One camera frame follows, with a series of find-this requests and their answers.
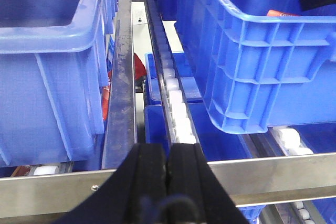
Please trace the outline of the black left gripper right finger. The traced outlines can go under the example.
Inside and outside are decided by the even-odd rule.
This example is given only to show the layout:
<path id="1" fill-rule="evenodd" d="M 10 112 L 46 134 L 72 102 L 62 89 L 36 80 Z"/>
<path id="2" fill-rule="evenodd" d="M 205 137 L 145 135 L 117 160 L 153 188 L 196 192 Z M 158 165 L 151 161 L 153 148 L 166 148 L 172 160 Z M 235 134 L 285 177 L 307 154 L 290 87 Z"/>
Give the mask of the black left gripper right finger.
<path id="1" fill-rule="evenodd" d="M 167 160 L 167 193 L 182 195 L 196 206 L 175 203 L 169 209 L 174 223 L 248 223 L 222 187 L 199 144 L 173 144 Z"/>

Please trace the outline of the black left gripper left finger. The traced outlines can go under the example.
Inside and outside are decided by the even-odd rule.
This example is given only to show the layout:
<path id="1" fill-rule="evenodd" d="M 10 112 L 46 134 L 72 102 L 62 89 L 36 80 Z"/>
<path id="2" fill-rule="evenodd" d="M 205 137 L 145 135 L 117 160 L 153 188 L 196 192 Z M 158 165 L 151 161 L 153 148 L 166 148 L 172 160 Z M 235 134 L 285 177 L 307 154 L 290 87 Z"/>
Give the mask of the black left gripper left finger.
<path id="1" fill-rule="evenodd" d="M 161 144 L 135 144 L 95 193 L 55 223 L 136 223 L 143 197 L 157 203 L 166 195 L 165 164 Z"/>

